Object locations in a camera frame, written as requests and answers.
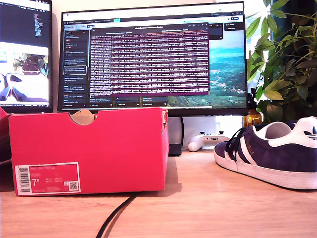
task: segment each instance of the shoe box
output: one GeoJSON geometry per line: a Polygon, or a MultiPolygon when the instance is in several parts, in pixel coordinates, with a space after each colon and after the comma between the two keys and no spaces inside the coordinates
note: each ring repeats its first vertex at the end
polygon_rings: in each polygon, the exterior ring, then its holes
{"type": "Polygon", "coordinates": [[[162,108],[13,114],[9,127],[17,196],[165,189],[162,108]]]}
{"type": "Polygon", "coordinates": [[[9,116],[10,114],[0,107],[0,162],[11,159],[9,116]]]}

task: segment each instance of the qr code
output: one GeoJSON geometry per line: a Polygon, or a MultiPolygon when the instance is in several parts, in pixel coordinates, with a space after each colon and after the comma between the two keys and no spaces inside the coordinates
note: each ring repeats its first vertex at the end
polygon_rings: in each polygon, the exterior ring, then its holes
{"type": "Polygon", "coordinates": [[[78,191],[78,181],[68,182],[69,191],[78,191]]]}

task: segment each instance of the shoe sole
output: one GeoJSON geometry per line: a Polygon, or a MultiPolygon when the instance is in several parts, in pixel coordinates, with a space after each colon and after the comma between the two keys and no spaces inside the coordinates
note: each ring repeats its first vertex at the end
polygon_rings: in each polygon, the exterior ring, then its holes
{"type": "Polygon", "coordinates": [[[290,172],[268,169],[261,166],[228,160],[214,152],[217,164],[225,169],[238,172],[265,182],[291,189],[317,189],[317,173],[290,172]]]}

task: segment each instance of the size label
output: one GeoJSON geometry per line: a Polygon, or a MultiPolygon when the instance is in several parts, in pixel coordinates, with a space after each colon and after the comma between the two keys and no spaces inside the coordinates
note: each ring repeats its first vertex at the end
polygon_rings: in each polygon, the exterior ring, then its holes
{"type": "Polygon", "coordinates": [[[18,195],[79,193],[78,162],[46,165],[17,165],[18,195]]]}

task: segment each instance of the desk surface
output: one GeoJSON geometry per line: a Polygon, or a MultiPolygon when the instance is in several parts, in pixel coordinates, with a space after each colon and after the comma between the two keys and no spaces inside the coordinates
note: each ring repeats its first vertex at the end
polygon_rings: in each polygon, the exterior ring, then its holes
{"type": "MultiPolygon", "coordinates": [[[[16,197],[12,189],[1,187],[2,238],[93,238],[129,196],[16,197]]],[[[316,222],[316,190],[287,190],[221,168],[212,152],[183,152],[169,158],[166,190],[142,193],[104,237],[304,238],[317,236],[316,222]]]]}

